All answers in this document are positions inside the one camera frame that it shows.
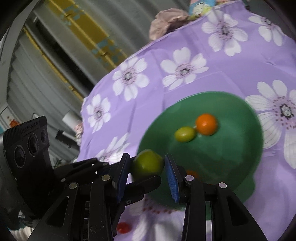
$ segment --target silver bolt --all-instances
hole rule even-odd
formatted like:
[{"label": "silver bolt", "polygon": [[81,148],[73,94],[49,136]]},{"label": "silver bolt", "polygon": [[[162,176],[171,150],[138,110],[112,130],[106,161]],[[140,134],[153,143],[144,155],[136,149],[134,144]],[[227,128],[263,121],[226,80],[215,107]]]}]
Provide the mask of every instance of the silver bolt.
[{"label": "silver bolt", "polygon": [[108,181],[108,180],[110,180],[110,176],[109,175],[104,175],[104,176],[102,176],[102,180],[103,181]]},{"label": "silver bolt", "polygon": [[193,181],[193,180],[194,180],[194,177],[193,177],[192,175],[187,175],[187,176],[185,177],[185,179],[186,179],[187,181]]},{"label": "silver bolt", "polygon": [[226,185],[226,183],[219,183],[219,187],[221,187],[221,188],[227,188],[227,185]]},{"label": "silver bolt", "polygon": [[77,187],[77,183],[70,183],[69,188],[75,189]]}]

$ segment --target floral tablecloth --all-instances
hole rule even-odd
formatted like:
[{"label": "floral tablecloth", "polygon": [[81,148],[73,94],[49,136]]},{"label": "floral tablecloth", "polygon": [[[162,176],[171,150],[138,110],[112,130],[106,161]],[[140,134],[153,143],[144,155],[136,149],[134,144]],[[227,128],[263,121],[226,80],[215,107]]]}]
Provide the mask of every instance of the floral tablecloth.
[{"label": "floral tablecloth", "polygon": [[[78,159],[114,163],[123,152],[136,155],[163,110],[204,91],[238,95],[258,113],[264,152],[245,205],[268,240],[278,240],[296,212],[296,44],[241,1],[214,7],[106,75],[82,107]],[[127,207],[120,221],[132,230],[115,240],[180,240],[183,220],[184,212],[145,198]],[[210,222],[207,233],[210,240]]]}]

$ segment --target green bowl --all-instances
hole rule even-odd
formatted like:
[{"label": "green bowl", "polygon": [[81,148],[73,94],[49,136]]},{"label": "green bowl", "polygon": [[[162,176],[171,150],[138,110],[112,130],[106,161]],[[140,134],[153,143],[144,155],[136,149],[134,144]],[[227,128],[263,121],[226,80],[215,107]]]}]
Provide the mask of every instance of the green bowl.
[{"label": "green bowl", "polygon": [[[212,136],[197,134],[187,143],[175,140],[183,126],[195,126],[204,113],[217,118],[218,131]],[[224,182],[242,202],[253,193],[253,174],[263,149],[260,122],[253,109],[241,98],[226,92],[204,92],[187,97],[167,108],[147,129],[138,153],[151,149],[162,157],[170,153],[186,170],[194,171],[209,184]],[[165,171],[162,183],[149,195],[161,205],[180,209],[171,197]]]}]

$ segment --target green fruit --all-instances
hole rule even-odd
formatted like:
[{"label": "green fruit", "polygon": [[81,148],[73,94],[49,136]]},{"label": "green fruit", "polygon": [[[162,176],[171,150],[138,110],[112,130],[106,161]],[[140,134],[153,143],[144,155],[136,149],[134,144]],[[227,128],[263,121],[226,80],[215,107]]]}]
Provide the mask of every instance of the green fruit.
[{"label": "green fruit", "polygon": [[163,158],[152,150],[140,152],[132,163],[131,174],[134,179],[149,175],[160,175],[164,168]]},{"label": "green fruit", "polygon": [[175,138],[179,142],[189,142],[195,138],[196,131],[194,128],[184,126],[175,132]]}]

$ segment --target black camera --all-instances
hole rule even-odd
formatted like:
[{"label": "black camera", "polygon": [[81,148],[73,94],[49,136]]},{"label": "black camera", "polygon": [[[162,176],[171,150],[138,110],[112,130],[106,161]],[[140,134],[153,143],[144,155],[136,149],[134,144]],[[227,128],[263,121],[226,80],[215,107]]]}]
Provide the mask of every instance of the black camera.
[{"label": "black camera", "polygon": [[31,226],[52,204],[55,181],[48,147],[45,116],[0,135],[0,214],[10,229],[18,228],[20,211]]}]

